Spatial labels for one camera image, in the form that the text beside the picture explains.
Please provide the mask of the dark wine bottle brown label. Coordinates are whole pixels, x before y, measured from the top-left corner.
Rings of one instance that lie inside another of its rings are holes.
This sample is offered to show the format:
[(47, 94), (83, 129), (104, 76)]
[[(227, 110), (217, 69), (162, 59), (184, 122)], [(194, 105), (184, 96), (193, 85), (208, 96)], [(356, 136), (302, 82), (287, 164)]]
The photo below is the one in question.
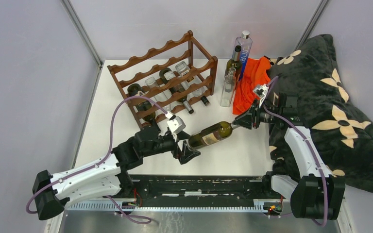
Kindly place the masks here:
[(238, 127), (238, 125), (234, 125), (227, 121), (220, 121), (192, 135), (188, 139), (188, 144), (195, 150), (213, 145), (229, 138), (233, 130)]

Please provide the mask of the small clear glass bottle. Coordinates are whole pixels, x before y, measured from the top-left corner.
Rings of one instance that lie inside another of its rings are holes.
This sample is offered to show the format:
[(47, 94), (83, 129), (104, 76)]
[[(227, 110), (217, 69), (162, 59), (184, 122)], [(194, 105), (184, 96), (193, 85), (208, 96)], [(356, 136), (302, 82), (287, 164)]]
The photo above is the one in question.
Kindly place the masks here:
[(229, 68), (227, 75), (224, 77), (220, 106), (230, 107), (234, 90), (236, 86), (236, 69), (234, 67)]

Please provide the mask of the dark wine bottle silver neck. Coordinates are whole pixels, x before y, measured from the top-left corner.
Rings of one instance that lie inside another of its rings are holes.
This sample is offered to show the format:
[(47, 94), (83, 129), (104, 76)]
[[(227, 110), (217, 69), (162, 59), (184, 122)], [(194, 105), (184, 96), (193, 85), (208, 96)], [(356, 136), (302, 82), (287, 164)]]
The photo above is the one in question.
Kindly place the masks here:
[(226, 64), (225, 75), (227, 75), (229, 73), (229, 69), (233, 67), (236, 69), (236, 72), (235, 72), (236, 79), (239, 78), (239, 75), (242, 69), (242, 62), (240, 60), (240, 54), (241, 54), (241, 46), (236, 45), (234, 48), (232, 58), (229, 59)]

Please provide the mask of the tall clear glass bottle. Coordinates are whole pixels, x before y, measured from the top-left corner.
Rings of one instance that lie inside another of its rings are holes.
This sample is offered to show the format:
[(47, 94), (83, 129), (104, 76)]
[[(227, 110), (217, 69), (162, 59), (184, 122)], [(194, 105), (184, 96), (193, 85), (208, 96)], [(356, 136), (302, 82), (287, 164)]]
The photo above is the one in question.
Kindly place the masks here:
[[(160, 87), (159, 84), (157, 83), (156, 79), (151, 76), (149, 77), (146, 81), (145, 81), (145, 84), (147, 85), (147, 87), (149, 88), (149, 90), (151, 90), (153, 87)], [(166, 94), (166, 92), (161, 92), (157, 95), (155, 95), (153, 97), (153, 99), (156, 101), (156, 102), (165, 102), (167, 101), (169, 98)], [(166, 111), (170, 111), (172, 112), (172, 104), (169, 103), (165, 106), (162, 106), (163, 109), (165, 109)]]

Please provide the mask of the blue square glass bottle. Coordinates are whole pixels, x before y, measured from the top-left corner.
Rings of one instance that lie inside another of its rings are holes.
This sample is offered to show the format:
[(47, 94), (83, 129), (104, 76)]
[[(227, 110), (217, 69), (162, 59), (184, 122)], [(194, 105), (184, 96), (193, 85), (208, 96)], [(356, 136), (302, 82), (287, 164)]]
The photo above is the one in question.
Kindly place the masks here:
[(249, 58), (252, 43), (253, 41), (250, 38), (250, 32), (248, 30), (242, 31), (241, 36), (235, 39), (235, 46), (241, 46), (239, 60), (242, 63), (242, 67), (240, 75), (238, 77), (239, 81), (243, 78), (244, 70)]

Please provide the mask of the dark green wine bottle labelled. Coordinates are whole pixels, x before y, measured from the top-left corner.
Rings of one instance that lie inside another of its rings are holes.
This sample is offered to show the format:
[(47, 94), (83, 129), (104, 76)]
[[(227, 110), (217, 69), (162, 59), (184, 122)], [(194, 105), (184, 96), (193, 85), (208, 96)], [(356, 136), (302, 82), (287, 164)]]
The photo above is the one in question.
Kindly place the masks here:
[[(127, 90), (128, 90), (128, 93), (131, 97), (132, 96), (144, 96), (145, 95), (145, 93), (142, 90), (142, 87), (137, 83), (129, 85)], [(143, 102), (140, 102), (139, 104), (136, 105), (136, 108), (140, 112), (140, 111), (147, 111), (147, 110), (151, 109), (152, 106), (153, 105), (148, 100), (143, 100)], [(153, 112), (149, 115), (146, 115), (142, 119), (158, 128), (158, 124), (155, 120), (155, 117), (156, 117), (156, 114), (155, 114), (155, 112)]]

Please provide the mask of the clear square bottle black cap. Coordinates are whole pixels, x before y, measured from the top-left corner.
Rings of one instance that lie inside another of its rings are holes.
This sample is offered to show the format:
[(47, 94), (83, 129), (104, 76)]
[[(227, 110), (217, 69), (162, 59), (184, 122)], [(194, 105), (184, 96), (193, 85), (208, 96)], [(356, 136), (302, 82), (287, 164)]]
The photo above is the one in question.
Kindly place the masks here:
[[(175, 66), (176, 71), (180, 76), (187, 75), (191, 68), (186, 64), (185, 61), (181, 61)], [(202, 81), (197, 76), (190, 76), (188, 79), (185, 80), (185, 89), (190, 87), (192, 84), (200, 84)], [(207, 99), (207, 97), (204, 95), (205, 87), (200, 87), (199, 89), (192, 92), (192, 94), (195, 97), (200, 97), (200, 100), (205, 106), (208, 106), (210, 104), (210, 101)]]

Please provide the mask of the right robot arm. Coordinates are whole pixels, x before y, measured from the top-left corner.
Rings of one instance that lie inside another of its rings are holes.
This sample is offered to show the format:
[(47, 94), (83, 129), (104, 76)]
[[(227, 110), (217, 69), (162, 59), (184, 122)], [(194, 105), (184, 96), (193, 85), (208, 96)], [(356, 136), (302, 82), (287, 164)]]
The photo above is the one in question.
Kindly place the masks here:
[(324, 164), (312, 141), (310, 129), (299, 116), (297, 103), (297, 96), (284, 93), (279, 95), (277, 106), (268, 105), (264, 98), (254, 100), (248, 110), (233, 120), (233, 125), (250, 130), (258, 128), (260, 123), (268, 123), (286, 130), (284, 140), (292, 151), (300, 180), (273, 174), (262, 183), (261, 192), (267, 198), (281, 194), (289, 200), (296, 218), (321, 219), (324, 225), (339, 216), (345, 181), (335, 177)]

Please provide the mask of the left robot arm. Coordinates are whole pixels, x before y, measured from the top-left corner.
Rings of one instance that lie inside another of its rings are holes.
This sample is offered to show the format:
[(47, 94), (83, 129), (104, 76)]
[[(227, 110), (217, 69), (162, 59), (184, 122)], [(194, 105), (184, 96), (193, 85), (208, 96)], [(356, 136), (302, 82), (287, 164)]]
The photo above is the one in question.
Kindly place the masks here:
[(105, 157), (59, 173), (43, 170), (37, 173), (33, 185), (35, 214), (39, 220), (47, 220), (81, 201), (113, 195), (127, 198), (134, 188), (128, 171), (142, 165), (145, 157), (165, 152), (182, 165), (201, 154), (186, 141), (180, 148), (171, 131), (159, 135), (155, 127), (146, 126)]

